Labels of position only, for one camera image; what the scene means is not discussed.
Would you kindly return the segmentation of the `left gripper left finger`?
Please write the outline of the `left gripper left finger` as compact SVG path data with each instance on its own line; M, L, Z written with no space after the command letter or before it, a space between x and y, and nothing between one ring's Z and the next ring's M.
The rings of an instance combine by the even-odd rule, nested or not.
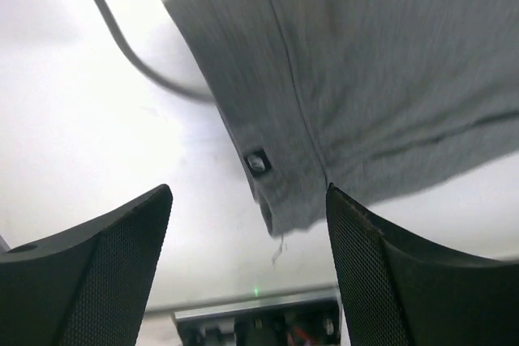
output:
M160 185L1 254L3 345L134 345L173 196Z

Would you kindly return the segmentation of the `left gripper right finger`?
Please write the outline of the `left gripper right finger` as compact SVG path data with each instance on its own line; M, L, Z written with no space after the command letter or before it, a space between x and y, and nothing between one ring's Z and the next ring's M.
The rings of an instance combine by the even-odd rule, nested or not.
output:
M351 344L517 344L517 262L429 241L336 186L326 216Z

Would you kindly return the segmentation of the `grey shorts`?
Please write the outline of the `grey shorts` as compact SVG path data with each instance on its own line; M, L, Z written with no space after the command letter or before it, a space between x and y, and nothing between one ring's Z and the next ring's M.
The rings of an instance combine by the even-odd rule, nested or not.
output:
M497 254L518 240L518 0L162 0L268 234L309 229L335 185L431 227L471 221Z

